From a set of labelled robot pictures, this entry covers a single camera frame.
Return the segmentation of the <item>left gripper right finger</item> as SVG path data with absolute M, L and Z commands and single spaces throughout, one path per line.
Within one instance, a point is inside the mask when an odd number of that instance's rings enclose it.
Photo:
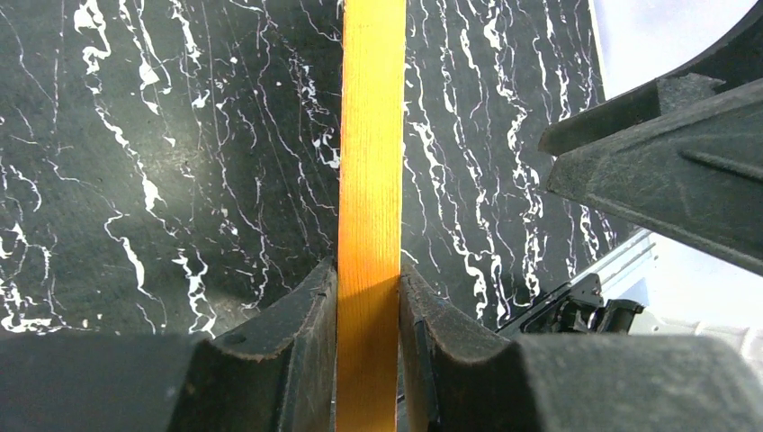
M 412 431 L 759 431 L 762 386 L 720 340 L 524 334 L 504 338 L 400 279 Z

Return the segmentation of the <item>brown wooden photo frame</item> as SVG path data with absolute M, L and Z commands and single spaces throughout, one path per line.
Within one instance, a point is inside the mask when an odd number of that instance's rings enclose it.
M 336 428 L 393 431 L 398 390 L 405 3 L 346 2 L 343 50 Z

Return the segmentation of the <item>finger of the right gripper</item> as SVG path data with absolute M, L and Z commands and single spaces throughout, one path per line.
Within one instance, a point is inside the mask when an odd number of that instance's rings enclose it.
M 538 148 L 558 157 L 670 111 L 762 78 L 762 3 L 710 47 L 668 73 L 543 131 Z
M 562 153 L 547 189 L 762 272 L 762 82 Z

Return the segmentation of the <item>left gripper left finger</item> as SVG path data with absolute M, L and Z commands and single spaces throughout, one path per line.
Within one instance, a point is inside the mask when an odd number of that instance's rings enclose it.
M 326 431 L 337 271 L 214 339 L 57 333 L 1 343 L 4 431 Z

